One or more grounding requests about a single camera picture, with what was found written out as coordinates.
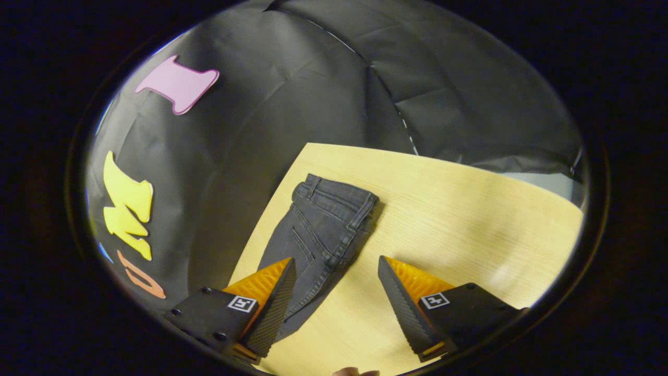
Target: folded jeans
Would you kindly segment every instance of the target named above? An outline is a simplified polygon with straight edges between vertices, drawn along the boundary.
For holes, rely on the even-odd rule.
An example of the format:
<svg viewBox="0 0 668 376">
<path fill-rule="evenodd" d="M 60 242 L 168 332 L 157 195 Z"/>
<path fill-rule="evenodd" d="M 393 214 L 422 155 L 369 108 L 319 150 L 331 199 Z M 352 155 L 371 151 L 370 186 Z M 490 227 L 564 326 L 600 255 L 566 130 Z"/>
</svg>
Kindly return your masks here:
<svg viewBox="0 0 668 376">
<path fill-rule="evenodd" d="M 288 257 L 297 281 L 276 341 L 293 334 L 315 312 L 355 261 L 371 231 L 378 197 L 349 184 L 308 174 L 292 194 L 258 270 Z"/>
</svg>

